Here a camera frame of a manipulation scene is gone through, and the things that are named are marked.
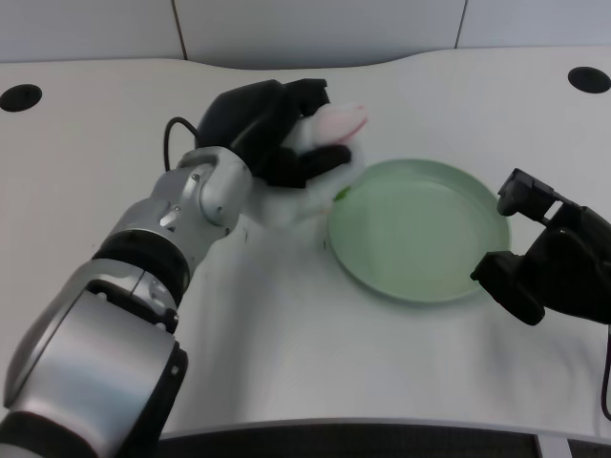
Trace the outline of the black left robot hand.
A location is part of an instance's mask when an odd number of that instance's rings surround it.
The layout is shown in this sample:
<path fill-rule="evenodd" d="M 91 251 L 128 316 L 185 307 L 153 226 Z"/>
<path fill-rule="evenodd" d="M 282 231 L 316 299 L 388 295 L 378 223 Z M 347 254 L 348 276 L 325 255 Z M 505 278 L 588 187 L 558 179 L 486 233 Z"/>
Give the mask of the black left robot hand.
<path fill-rule="evenodd" d="M 311 120 L 328 102 L 326 87 L 324 79 L 271 79 L 220 94 L 198 125 L 195 145 L 231 151 L 269 186 L 304 189 L 352 160 L 343 145 L 307 146 L 302 153 L 284 145 L 300 121 Z"/>

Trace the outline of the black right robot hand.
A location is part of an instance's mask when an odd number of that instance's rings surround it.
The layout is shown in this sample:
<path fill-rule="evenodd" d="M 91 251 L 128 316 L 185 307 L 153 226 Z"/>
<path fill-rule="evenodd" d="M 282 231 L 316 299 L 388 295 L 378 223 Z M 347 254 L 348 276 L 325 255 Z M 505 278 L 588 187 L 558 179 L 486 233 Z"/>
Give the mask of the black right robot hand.
<path fill-rule="evenodd" d="M 550 309 L 610 323 L 610 223 L 592 209 L 515 169 L 498 191 L 497 212 L 543 225 L 523 255 L 488 252 L 471 274 L 522 322 L 536 325 Z"/>

